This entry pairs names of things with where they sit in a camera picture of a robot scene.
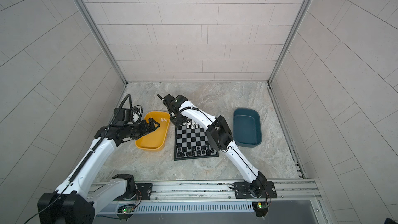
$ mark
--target orange plastic container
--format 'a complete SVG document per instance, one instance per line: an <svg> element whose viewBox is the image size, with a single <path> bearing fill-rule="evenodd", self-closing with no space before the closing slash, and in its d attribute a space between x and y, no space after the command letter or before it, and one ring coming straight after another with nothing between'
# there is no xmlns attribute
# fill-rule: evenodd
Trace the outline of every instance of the orange plastic container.
<svg viewBox="0 0 398 224"><path fill-rule="evenodd" d="M170 125L170 115L168 112L152 111L148 112L144 119L148 120L149 118L159 123L160 127L156 131L136 140L135 146L143 150L158 152L164 147Z"/></svg>

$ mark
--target blue bin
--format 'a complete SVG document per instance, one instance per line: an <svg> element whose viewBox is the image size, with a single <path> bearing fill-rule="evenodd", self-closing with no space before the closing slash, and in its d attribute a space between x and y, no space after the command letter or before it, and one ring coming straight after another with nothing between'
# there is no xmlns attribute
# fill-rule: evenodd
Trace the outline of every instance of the blue bin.
<svg viewBox="0 0 398 224"><path fill-rule="evenodd" d="M256 147L262 141L260 115L253 109L237 108L234 111L233 137L238 146Z"/></svg>

